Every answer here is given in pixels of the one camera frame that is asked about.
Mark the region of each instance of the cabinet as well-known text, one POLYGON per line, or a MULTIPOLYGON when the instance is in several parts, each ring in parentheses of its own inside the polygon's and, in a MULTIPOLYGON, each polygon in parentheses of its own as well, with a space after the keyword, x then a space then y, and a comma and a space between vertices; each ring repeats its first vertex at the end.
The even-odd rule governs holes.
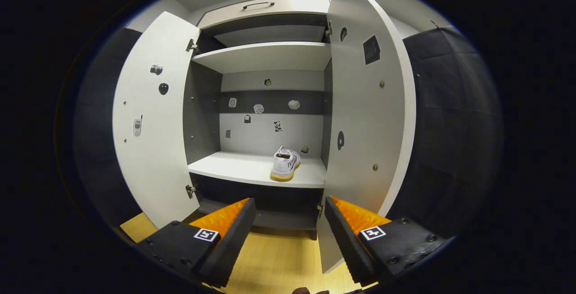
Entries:
POLYGON ((198 27, 162 13, 121 71, 113 101, 117 158, 157 227, 260 192, 256 223, 315 229, 327 271, 342 256, 316 206, 333 195, 387 213, 414 140, 412 70, 374 0, 273 2, 216 9, 198 27), (193 56, 192 44, 200 54, 193 56), (288 107, 290 100, 301 106, 288 107), (255 113, 255 104, 264 112, 255 113), (309 149, 288 182, 269 178, 280 145, 309 149))

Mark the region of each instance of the door hinge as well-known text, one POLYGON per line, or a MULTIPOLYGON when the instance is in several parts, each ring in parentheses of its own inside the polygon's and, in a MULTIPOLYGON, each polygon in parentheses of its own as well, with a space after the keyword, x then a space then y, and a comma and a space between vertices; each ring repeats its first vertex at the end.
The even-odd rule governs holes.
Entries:
POLYGON ((322 204, 319 204, 318 206, 316 206, 316 208, 317 208, 317 210, 320 211, 320 214, 318 216, 318 220, 319 220, 320 218, 322 218, 322 212, 324 211, 324 206, 322 204))
POLYGON ((193 38, 190 38, 190 41, 188 42, 188 46, 186 48, 186 52, 190 52, 190 50, 192 50, 192 56, 200 52, 200 49, 198 48, 198 45, 194 43, 193 38))
POLYGON ((196 193, 196 187, 194 185, 186 185, 186 193, 188 193, 188 198, 192 198, 194 193, 196 193))
POLYGON ((326 35, 326 37, 332 35, 332 21, 328 21, 328 29, 324 31, 324 35, 326 35))

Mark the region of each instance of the white sneaker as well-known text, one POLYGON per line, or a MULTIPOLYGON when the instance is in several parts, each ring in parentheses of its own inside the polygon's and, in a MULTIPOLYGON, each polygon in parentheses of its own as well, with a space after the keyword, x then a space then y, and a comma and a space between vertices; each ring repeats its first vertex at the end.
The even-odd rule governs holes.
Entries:
POLYGON ((294 177, 294 171, 300 165, 300 155, 296 151, 280 149, 274 154, 274 166, 270 177, 277 181, 289 181, 294 177))

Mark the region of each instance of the open cabinet door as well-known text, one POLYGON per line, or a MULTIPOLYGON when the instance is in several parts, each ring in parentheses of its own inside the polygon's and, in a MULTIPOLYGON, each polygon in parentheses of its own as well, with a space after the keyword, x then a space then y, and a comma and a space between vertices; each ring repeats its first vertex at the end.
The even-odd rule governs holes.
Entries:
MULTIPOLYGON (((414 141, 410 60, 375 0, 331 0, 327 18, 333 117, 324 198, 335 196, 385 216, 405 177, 414 141)), ((343 258, 323 217, 317 232, 326 273, 343 258)))
POLYGON ((186 49, 199 35, 194 25, 162 13, 130 51, 114 94, 112 131, 118 163, 136 203, 158 229, 199 208, 196 196, 190 198, 186 189, 192 183, 182 129, 193 53, 186 49), (167 85, 165 95, 160 93, 166 89, 161 83, 167 85))

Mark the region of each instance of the cabinet handle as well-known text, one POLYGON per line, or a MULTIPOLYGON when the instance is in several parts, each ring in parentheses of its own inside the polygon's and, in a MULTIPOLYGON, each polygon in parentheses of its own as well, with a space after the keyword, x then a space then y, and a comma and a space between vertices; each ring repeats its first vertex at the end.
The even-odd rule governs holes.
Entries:
MULTIPOLYGON (((255 4, 250 4, 250 5, 260 5, 260 4, 270 4, 270 5, 274 5, 274 1, 266 1, 264 3, 255 3, 255 4)), ((244 7, 242 7, 242 9, 246 9, 248 8, 249 5, 245 5, 244 7)))

